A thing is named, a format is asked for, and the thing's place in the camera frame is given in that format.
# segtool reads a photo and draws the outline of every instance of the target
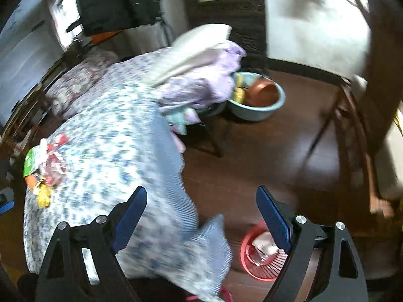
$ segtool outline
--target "brown bowl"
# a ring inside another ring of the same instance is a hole
[[[279,92],[274,81],[264,77],[255,80],[245,91],[243,104],[250,107],[268,107],[279,99]]]

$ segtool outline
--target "white pillow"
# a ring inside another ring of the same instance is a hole
[[[152,66],[143,81],[155,87],[170,77],[214,62],[220,53],[220,45],[229,38],[231,29],[229,25],[207,24],[182,34],[169,52]]]

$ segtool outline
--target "blue gripper pad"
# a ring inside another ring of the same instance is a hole
[[[289,253],[292,247],[291,229],[280,214],[273,197],[264,185],[259,186],[256,191],[256,204],[276,245],[286,253]]]
[[[147,205],[147,192],[139,187],[137,194],[128,200],[128,207],[115,228],[115,240],[111,246],[115,253],[124,249]]]

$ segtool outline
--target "dark wooden cabinet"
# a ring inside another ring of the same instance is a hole
[[[184,1],[191,28],[209,23],[230,25],[230,40],[247,52],[242,59],[242,68],[255,71],[263,69],[267,56],[264,0]]]

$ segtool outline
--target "red plastic basket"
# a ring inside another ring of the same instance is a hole
[[[239,255],[244,270],[251,277],[260,281],[275,281],[287,259],[287,254],[284,250],[279,250],[260,266],[257,266],[252,262],[252,259],[249,256],[249,249],[254,248],[252,246],[253,240],[260,234],[268,231],[269,229],[264,221],[254,226],[244,237]]]

